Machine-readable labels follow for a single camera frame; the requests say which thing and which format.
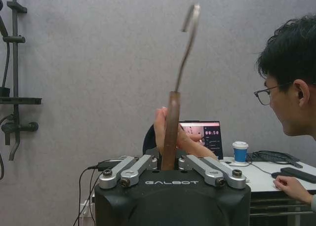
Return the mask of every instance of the bolt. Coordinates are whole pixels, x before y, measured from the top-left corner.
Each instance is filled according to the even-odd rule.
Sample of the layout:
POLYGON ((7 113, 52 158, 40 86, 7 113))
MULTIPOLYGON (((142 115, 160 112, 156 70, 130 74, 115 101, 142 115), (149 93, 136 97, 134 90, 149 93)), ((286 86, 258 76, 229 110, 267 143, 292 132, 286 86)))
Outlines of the bolt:
POLYGON ((215 180, 215 185, 217 187, 222 187, 224 184, 225 184, 225 180, 222 179, 222 178, 218 178, 218 179, 215 180))
POLYGON ((104 170, 103 171, 103 176, 107 177, 107 178, 112 176, 112 170, 111 169, 104 170))
POLYGON ((238 178, 240 178, 242 176, 242 172, 238 169, 234 169, 232 174, 234 177, 238 177, 238 178))
POLYGON ((129 180, 129 179, 121 179, 119 183, 120 183, 120 185, 121 185, 122 187, 126 188, 126 187, 129 187, 129 185, 130 185, 130 180, 129 180))

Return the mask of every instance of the ear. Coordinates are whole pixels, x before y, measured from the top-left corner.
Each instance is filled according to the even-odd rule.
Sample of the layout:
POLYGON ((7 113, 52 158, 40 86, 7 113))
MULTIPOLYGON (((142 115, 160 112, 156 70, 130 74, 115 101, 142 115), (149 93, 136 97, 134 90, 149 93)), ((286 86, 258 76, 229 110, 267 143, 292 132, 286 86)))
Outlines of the ear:
POLYGON ((306 105, 310 100, 310 89, 305 81, 302 79, 296 79, 293 82, 295 97, 298 100, 298 104, 300 107, 306 105))

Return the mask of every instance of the logo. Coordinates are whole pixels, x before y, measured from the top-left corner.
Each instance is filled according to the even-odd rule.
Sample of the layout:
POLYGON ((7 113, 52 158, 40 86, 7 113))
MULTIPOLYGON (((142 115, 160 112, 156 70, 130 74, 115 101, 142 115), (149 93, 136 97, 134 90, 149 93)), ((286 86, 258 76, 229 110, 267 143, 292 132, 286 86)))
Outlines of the logo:
POLYGON ((166 182, 166 181, 146 181, 146 185, 196 185, 198 181, 172 181, 172 182, 166 182))

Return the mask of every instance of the sleeve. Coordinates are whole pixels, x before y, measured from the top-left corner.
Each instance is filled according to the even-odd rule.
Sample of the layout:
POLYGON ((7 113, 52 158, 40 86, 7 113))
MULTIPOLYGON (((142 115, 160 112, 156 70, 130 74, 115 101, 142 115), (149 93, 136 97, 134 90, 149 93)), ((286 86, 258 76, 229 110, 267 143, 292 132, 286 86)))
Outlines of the sleeve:
POLYGON ((316 195, 313 195, 313 199, 312 199, 312 211, 316 213, 316 195))

